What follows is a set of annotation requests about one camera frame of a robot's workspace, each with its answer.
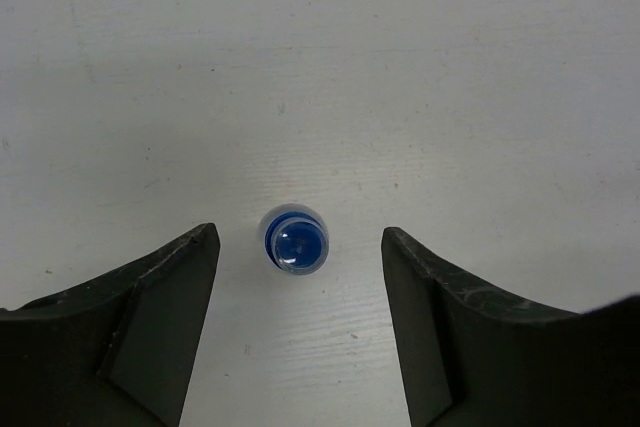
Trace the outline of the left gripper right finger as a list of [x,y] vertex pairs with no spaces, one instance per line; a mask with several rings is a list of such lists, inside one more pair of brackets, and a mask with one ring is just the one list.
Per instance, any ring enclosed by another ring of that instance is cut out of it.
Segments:
[[381,242],[414,426],[635,426],[639,299],[584,313],[520,297],[397,227]]

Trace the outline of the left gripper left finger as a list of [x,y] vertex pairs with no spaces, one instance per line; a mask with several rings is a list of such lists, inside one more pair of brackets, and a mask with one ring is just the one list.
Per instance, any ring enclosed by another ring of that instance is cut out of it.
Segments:
[[176,426],[216,274],[217,229],[1,313],[5,426]]

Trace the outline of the blue spray bottle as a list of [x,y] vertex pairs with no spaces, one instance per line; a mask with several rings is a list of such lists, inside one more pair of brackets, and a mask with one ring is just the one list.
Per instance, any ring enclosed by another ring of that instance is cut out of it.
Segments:
[[258,240],[269,262],[290,275],[316,272],[329,255],[326,223],[303,204],[281,204],[267,212],[258,226]]

